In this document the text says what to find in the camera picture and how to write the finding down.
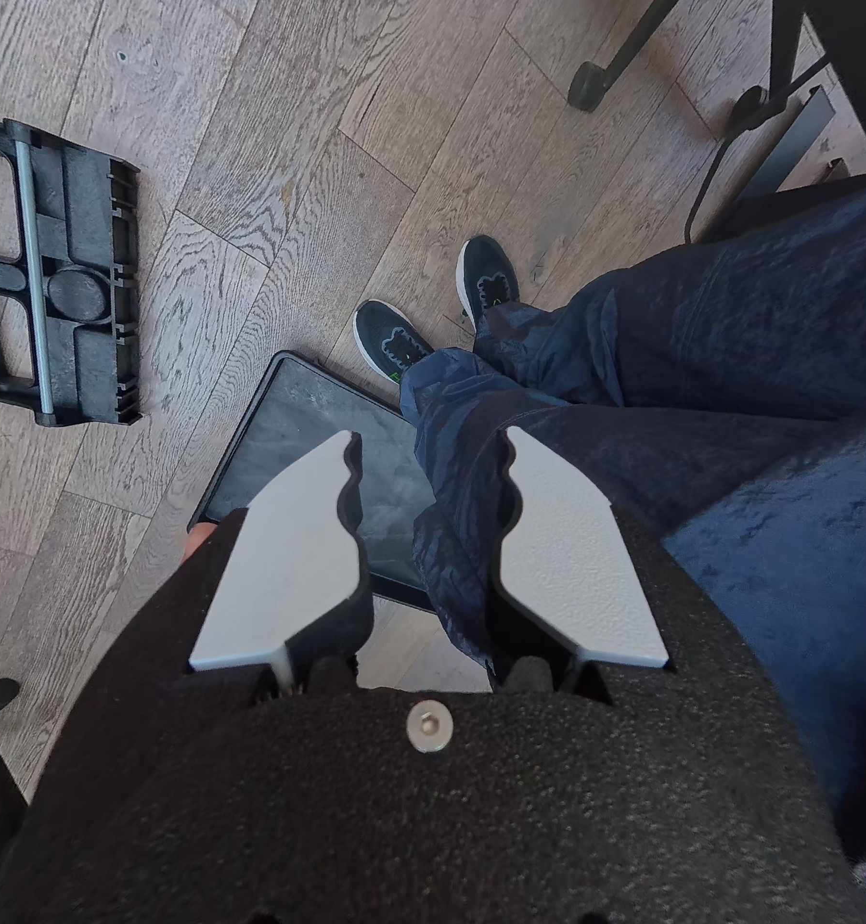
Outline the person's left leg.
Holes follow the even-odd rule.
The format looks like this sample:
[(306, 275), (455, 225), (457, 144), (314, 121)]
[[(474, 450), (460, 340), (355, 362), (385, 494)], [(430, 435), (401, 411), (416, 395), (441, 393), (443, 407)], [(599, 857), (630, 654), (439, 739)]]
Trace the person's left leg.
[(519, 426), (660, 539), (732, 622), (811, 752), (845, 855), (866, 868), (866, 419), (574, 404), (445, 349), (401, 411), (435, 502), (414, 560), (450, 640), (486, 668), (499, 435)]

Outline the black tablet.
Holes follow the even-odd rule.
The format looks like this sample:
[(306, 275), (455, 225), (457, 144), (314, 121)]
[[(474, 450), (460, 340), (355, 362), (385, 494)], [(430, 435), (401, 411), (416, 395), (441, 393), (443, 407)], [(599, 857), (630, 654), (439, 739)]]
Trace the black tablet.
[(219, 524), (339, 431), (362, 437), (359, 535), (373, 593), (433, 613), (413, 557), (414, 522), (433, 504), (415, 429), (391, 404), (291, 352), (271, 360), (187, 524)]

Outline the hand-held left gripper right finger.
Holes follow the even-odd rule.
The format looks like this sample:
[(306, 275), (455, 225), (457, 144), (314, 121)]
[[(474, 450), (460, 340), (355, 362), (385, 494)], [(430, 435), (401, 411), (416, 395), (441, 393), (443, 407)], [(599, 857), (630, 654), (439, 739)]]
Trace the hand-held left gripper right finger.
[(670, 661), (612, 511), (594, 483), (519, 426), (500, 437), (489, 564), (489, 640), (504, 684), (540, 659), (553, 687), (582, 687), (593, 664)]

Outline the person's leg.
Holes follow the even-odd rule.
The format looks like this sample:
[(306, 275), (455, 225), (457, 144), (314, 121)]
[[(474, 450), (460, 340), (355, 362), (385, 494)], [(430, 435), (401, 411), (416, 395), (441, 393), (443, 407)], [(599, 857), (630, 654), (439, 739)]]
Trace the person's leg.
[(670, 248), (553, 311), (490, 308), (473, 353), (572, 404), (866, 417), (866, 190)]
[(414, 560), (450, 640), (486, 668), (499, 435), (519, 426), (660, 539), (732, 622), (811, 752), (845, 855), (866, 868), (866, 419), (574, 404), (445, 349), (401, 411), (435, 502)]

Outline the person's black shoe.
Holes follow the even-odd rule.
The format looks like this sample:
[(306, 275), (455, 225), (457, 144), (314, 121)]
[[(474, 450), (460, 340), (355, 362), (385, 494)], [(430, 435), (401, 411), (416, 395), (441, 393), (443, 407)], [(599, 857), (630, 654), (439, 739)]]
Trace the person's black shoe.
[(493, 237), (477, 235), (462, 245), (455, 283), (462, 311), (474, 331), (487, 309), (519, 302), (516, 272)]
[(352, 332), (370, 369), (396, 385), (401, 385), (411, 367), (435, 352), (400, 311), (377, 299), (357, 307)]

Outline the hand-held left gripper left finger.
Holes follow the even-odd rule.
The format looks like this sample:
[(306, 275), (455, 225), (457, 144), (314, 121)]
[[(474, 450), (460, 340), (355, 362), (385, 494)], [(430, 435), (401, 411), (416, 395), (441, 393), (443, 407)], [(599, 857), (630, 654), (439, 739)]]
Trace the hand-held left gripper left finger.
[(373, 632), (362, 522), (362, 437), (340, 431), (249, 502), (189, 665), (267, 666), (299, 687), (327, 657), (351, 660)]

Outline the grey metal bar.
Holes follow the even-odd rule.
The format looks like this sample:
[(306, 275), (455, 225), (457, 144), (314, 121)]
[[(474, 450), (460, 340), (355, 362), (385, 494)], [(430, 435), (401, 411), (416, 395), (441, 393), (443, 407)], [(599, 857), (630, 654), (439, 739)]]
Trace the grey metal bar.
[(745, 187), (736, 196), (737, 202), (771, 195), (779, 191), (809, 148), (827, 128), (836, 110), (823, 86), (810, 89), (804, 107), (779, 138)]

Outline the person's right black shoe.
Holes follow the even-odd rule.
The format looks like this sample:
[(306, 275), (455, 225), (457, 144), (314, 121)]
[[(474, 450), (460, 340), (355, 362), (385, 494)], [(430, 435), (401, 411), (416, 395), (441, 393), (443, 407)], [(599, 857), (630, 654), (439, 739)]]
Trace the person's right black shoe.
[(477, 235), (462, 245), (455, 283), (462, 311), (474, 331), (487, 309), (519, 302), (516, 272), (493, 237)]

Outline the person's right leg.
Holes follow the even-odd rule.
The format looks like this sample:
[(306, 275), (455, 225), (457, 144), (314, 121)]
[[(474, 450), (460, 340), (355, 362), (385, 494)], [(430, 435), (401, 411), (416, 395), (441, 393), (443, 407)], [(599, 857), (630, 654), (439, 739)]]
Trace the person's right leg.
[(572, 404), (866, 417), (866, 190), (670, 248), (553, 311), (490, 308), (473, 353)]

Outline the black plastic footrest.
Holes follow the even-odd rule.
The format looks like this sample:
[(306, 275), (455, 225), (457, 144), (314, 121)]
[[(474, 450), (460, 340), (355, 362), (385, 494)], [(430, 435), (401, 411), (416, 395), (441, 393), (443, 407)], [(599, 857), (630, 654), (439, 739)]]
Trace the black plastic footrest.
[(17, 257), (0, 256), (0, 403), (59, 428), (131, 425), (139, 399), (139, 170), (0, 122)]

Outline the person's left black shoe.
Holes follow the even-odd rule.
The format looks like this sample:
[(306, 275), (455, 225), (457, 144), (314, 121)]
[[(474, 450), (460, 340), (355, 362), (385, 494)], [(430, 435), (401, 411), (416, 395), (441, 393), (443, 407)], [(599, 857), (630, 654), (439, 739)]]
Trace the person's left black shoe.
[(401, 385), (411, 367), (435, 352), (400, 311), (377, 299), (357, 307), (352, 332), (370, 369), (396, 385)]

